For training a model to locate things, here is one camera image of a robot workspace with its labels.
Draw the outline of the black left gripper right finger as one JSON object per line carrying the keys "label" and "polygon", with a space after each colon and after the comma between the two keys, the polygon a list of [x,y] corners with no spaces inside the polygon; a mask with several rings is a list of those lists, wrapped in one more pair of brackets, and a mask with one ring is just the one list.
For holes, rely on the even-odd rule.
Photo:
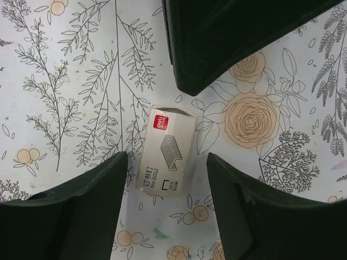
{"label": "black left gripper right finger", "polygon": [[226,259],[346,259],[346,201],[277,190],[210,153],[207,171]]}

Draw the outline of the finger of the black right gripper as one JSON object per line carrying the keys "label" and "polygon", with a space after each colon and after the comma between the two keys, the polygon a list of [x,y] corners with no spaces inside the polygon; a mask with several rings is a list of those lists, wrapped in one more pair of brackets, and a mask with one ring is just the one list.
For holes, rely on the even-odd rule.
{"label": "finger of the black right gripper", "polygon": [[337,1],[163,1],[170,61],[177,88],[191,96],[227,69]]}

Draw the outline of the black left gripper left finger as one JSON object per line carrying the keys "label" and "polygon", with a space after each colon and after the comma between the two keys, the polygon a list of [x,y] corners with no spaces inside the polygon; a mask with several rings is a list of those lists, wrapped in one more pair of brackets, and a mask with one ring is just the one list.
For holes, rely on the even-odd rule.
{"label": "black left gripper left finger", "polygon": [[1,203],[1,259],[110,259],[126,152],[26,200]]}

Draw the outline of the white staple box sleeve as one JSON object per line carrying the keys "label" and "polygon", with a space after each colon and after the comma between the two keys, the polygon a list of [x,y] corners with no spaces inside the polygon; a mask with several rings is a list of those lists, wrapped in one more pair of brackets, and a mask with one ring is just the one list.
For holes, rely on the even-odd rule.
{"label": "white staple box sleeve", "polygon": [[139,191],[161,197],[182,193],[196,122],[196,116],[183,109],[151,107],[136,177]]}

